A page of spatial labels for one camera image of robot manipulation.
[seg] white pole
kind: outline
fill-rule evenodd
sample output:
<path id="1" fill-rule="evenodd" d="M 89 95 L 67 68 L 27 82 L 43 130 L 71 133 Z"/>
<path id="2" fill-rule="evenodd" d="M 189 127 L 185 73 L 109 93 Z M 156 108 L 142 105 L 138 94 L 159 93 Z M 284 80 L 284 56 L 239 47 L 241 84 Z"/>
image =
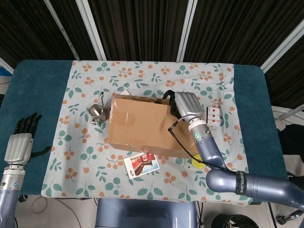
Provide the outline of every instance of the white pole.
<path id="1" fill-rule="evenodd" d="M 74 46 L 73 46 L 73 44 L 72 44 L 72 42 L 71 42 L 71 40 L 69 39 L 69 37 L 68 37 L 68 35 L 67 35 L 65 29 L 63 28 L 63 25 L 62 25 L 61 22 L 60 22 L 60 19 L 59 19 L 58 15 L 56 14 L 56 12 L 55 12 L 55 10 L 54 10 L 54 8 L 53 8 L 51 2 L 50 2 L 49 0 L 44 0 L 44 3 L 46 4 L 46 6 L 47 6 L 47 8 L 48 8 L 48 11 L 51 13 L 52 17 L 54 18 L 54 20 L 55 20 L 57 26 L 59 27 L 59 29 L 60 29 L 62 35 L 63 35 L 64 38 L 66 39 L 66 42 L 67 42 L 67 44 L 69 45 L 69 47 L 70 47 L 70 49 L 71 49 L 71 51 L 72 51 L 72 53 L 73 53 L 75 59 L 76 59 L 76 60 L 80 60 L 80 59 L 79 59 L 79 56 L 78 56 L 78 54 L 77 54 L 77 52 L 76 52 L 76 50 L 75 50 L 75 48 L 74 48 Z"/>
<path id="2" fill-rule="evenodd" d="M 106 61 L 105 51 L 101 43 L 98 30 L 93 18 L 93 14 L 90 9 L 90 5 L 87 0 L 76 0 L 79 12 L 81 14 L 82 20 L 84 21 L 85 28 L 88 32 L 90 40 L 92 42 L 94 51 L 96 53 L 98 60 Z"/>
<path id="3" fill-rule="evenodd" d="M 304 104 L 296 107 L 295 109 L 291 109 L 288 113 L 284 113 L 284 114 L 280 115 L 276 120 L 285 120 L 286 118 L 288 118 L 302 110 L 304 110 Z"/>
<path id="4" fill-rule="evenodd" d="M 195 13 L 197 3 L 198 3 L 198 0 L 188 0 L 188 5 L 187 5 L 187 10 L 186 10 L 184 25 L 183 25 L 182 32 L 181 32 L 180 46 L 179 46 L 179 50 L 177 53 L 176 62 L 184 61 L 188 37 L 189 37 L 189 33 L 190 33 L 192 21 L 193 21 L 193 16 Z"/>
<path id="5" fill-rule="evenodd" d="M 271 56 L 262 64 L 261 69 L 266 73 L 291 47 L 304 35 L 304 19 L 276 48 Z"/>
<path id="6" fill-rule="evenodd" d="M 14 72 L 14 68 L 12 68 L 7 62 L 5 62 L 2 58 L 0 58 L 0 66 L 3 66 L 7 71 L 11 74 Z"/>

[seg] playing card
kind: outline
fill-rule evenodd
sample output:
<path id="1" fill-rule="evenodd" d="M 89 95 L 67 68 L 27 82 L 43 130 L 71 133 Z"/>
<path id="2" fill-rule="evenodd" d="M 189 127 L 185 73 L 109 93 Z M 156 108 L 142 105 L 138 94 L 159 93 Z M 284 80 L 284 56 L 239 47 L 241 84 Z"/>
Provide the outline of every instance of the playing card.
<path id="1" fill-rule="evenodd" d="M 208 107 L 207 108 L 207 125 L 209 126 L 219 126 L 219 108 Z"/>
<path id="2" fill-rule="evenodd" d="M 123 161 L 130 179 L 143 176 L 160 168 L 155 155 L 149 152 L 125 158 Z"/>

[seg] green leaf pattern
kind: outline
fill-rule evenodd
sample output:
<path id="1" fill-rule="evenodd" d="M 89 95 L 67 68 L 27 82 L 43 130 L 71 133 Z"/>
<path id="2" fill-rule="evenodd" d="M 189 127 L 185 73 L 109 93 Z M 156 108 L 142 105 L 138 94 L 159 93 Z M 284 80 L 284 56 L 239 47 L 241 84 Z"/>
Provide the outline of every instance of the green leaf pattern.
<path id="1" fill-rule="evenodd" d="M 91 68 L 85 71 L 83 65 Z M 121 71 L 130 73 L 120 76 Z M 220 80 L 219 74 L 222 73 L 225 77 Z M 91 86 L 85 84 L 87 77 L 94 80 Z M 89 114 L 89 107 L 92 104 L 101 104 L 102 92 L 105 105 L 108 107 L 113 98 L 112 94 L 124 90 L 128 90 L 133 95 L 158 98 L 169 89 L 193 92 L 199 99 L 205 119 L 208 107 L 220 107 L 221 126 L 211 127 L 210 130 L 225 163 L 233 165 L 230 169 L 248 172 L 241 130 L 235 129 L 235 126 L 239 126 L 239 119 L 233 77 L 234 68 L 231 64 L 74 61 L 63 97 L 66 103 L 62 104 L 58 115 L 60 117 L 68 115 L 69 123 L 56 128 L 53 140 L 55 150 L 50 153 L 41 194 L 58 198 L 127 197 L 184 202 L 203 200 L 205 197 L 208 202 L 225 200 L 248 204 L 250 198 L 233 193 L 218 194 L 209 189 L 206 184 L 206 174 L 210 168 L 195 169 L 191 159 L 164 159 L 163 156 L 160 159 L 156 156 L 160 164 L 159 170 L 130 180 L 126 175 L 124 164 L 118 165 L 118 162 L 123 160 L 121 158 L 118 160 L 117 157 L 125 158 L 137 153 L 124 152 L 111 147 L 106 141 L 108 120 L 98 125 L 90 123 L 92 117 Z M 84 128 L 90 135 L 86 138 L 86 143 L 77 140 Z M 225 133 L 232 138 L 231 145 L 223 141 Z M 73 156 L 69 154 L 67 159 L 65 152 L 71 145 L 75 148 L 73 149 L 75 154 Z M 116 158 L 110 159 L 111 155 L 115 155 Z M 242 160 L 237 159 L 238 155 L 242 156 Z M 73 171 L 78 174 L 79 178 L 75 182 L 65 179 L 66 171 L 70 167 L 73 167 Z M 167 172 L 176 178 L 174 186 L 164 183 Z"/>

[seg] robotic finger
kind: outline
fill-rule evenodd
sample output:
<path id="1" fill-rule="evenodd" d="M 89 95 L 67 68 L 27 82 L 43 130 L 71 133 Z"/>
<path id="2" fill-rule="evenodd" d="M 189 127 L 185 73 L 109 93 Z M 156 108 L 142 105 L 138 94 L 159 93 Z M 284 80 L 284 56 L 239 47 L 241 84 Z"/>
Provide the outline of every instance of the robotic finger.
<path id="1" fill-rule="evenodd" d="M 33 123 L 30 127 L 29 133 L 32 134 L 32 138 L 34 138 L 36 130 L 37 130 L 37 125 L 39 123 L 39 120 L 42 118 L 42 115 L 37 116 L 34 120 Z"/>
<path id="2" fill-rule="evenodd" d="M 15 127 L 15 131 L 14 134 L 18 134 L 20 131 L 20 127 L 21 127 L 21 123 L 23 122 L 24 118 L 22 118 L 21 120 L 18 121 L 16 127 Z"/>
<path id="3" fill-rule="evenodd" d="M 25 118 L 25 119 L 22 121 L 21 126 L 20 126 L 20 129 L 19 129 L 19 133 L 24 133 L 25 125 L 27 124 L 29 118 L 30 118 L 30 116 L 28 116 L 27 118 Z"/>
<path id="4" fill-rule="evenodd" d="M 30 130 L 32 123 L 36 116 L 37 116 L 37 113 L 34 113 L 33 115 L 30 116 L 30 118 L 28 119 L 27 125 L 24 129 L 24 133 L 29 133 L 29 130 Z"/>

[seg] table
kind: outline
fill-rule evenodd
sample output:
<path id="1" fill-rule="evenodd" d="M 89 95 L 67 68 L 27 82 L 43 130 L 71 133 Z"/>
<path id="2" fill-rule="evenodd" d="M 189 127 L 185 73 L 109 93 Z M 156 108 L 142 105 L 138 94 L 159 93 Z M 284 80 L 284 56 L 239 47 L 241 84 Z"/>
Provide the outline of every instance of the table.
<path id="1" fill-rule="evenodd" d="M 33 151 L 51 145 L 72 61 L 25 60 L 16 67 L 0 109 L 0 170 L 16 121 L 33 112 L 43 114 Z M 235 100 L 249 172 L 286 178 L 263 72 L 256 66 L 235 65 Z M 40 194 L 48 156 L 30 160 L 21 194 Z"/>

